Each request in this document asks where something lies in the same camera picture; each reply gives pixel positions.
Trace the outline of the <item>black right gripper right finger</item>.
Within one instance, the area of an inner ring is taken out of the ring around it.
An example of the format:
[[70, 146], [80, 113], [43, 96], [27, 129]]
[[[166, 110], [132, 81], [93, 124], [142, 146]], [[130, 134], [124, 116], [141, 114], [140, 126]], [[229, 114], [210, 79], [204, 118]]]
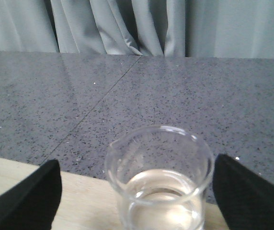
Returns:
[[274, 230], [274, 185], [226, 154], [215, 161], [213, 192], [231, 230]]

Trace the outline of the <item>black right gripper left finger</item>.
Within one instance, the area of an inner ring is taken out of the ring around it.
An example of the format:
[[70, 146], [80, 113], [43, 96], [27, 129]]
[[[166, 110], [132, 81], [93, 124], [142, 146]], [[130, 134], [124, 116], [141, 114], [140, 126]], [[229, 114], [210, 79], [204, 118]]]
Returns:
[[50, 230], [61, 196], [60, 165], [49, 160], [0, 195], [0, 230]]

